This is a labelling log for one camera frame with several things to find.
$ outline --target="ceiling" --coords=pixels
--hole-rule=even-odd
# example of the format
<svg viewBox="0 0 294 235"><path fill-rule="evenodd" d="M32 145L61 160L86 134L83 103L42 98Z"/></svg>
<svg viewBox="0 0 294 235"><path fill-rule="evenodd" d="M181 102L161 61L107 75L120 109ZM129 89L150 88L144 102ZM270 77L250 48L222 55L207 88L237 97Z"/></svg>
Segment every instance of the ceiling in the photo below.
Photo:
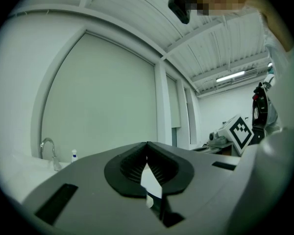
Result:
<svg viewBox="0 0 294 235"><path fill-rule="evenodd" d="M12 13L39 8L83 10L123 27L171 62L202 96L260 81L270 61L252 8L220 17L192 11L188 25L169 10L168 0L22 0ZM216 78L248 70L257 71L241 82L216 84Z"/></svg>

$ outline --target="fluorescent light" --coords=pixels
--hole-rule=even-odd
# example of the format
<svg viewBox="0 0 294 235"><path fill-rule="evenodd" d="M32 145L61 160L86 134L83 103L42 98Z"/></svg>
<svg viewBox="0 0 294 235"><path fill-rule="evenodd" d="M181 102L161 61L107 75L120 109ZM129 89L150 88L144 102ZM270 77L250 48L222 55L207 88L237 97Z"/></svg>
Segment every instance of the fluorescent light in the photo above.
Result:
<svg viewBox="0 0 294 235"><path fill-rule="evenodd" d="M228 76L224 76L224 77L218 78L217 83L222 82L224 80L228 80L228 79L236 77L236 76L242 76L244 74L245 74L245 71L240 71L238 73L234 73L234 74L231 74L231 75L228 75Z"/></svg>

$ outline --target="roller blind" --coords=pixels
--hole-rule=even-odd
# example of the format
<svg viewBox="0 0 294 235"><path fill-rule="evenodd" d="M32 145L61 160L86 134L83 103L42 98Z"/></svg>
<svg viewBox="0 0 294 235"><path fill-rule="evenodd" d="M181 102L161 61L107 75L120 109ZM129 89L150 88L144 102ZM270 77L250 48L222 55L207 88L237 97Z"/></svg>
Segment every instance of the roller blind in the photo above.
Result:
<svg viewBox="0 0 294 235"><path fill-rule="evenodd" d="M178 103L176 82L167 76L170 112L171 112L171 125L172 128L181 127L180 120L180 107Z"/></svg>
<svg viewBox="0 0 294 235"><path fill-rule="evenodd" d="M119 146L157 140L154 67L85 34L61 65L43 116L42 139L53 139L61 162ZM51 159L44 151L44 159Z"/></svg>

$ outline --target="black slot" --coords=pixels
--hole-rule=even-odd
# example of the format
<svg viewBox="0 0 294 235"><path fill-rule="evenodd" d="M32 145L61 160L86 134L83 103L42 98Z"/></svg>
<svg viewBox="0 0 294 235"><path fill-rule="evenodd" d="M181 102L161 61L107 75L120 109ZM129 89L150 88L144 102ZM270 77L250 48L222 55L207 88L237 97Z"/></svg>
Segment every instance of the black slot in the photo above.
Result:
<svg viewBox="0 0 294 235"><path fill-rule="evenodd" d="M53 225L61 211L77 190L77 186L64 184L35 215L46 223Z"/></svg>
<svg viewBox="0 0 294 235"><path fill-rule="evenodd" d="M212 165L226 170L234 170L236 168L236 165L226 164L222 162L214 162Z"/></svg>

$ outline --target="white sleeve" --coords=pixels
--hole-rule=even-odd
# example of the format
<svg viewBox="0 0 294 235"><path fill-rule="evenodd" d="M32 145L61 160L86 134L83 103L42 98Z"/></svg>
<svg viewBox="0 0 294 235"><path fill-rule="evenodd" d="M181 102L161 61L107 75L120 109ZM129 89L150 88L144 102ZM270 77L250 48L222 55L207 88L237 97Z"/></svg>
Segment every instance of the white sleeve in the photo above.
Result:
<svg viewBox="0 0 294 235"><path fill-rule="evenodd" d="M289 66L290 52L294 52L294 47L289 52L286 52L279 40L269 30L264 16L259 13L259 17L264 28L264 44L273 63L274 75L276 79L279 79Z"/></svg>
<svg viewBox="0 0 294 235"><path fill-rule="evenodd" d="M268 74L264 82L270 83L273 86L275 84L274 74Z"/></svg>

